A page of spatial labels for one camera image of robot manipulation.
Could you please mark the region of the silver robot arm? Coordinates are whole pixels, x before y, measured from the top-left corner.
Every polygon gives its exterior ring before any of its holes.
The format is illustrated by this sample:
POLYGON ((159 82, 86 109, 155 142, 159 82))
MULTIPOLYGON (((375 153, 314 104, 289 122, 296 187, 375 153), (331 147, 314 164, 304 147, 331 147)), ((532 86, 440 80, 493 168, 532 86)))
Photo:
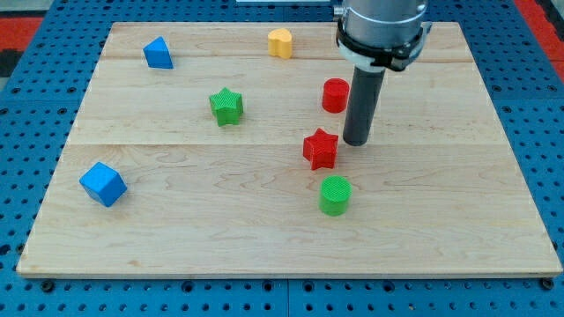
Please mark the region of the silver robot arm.
POLYGON ((338 19, 339 53, 366 72, 403 71, 421 53, 432 24, 427 0, 345 0, 338 19))

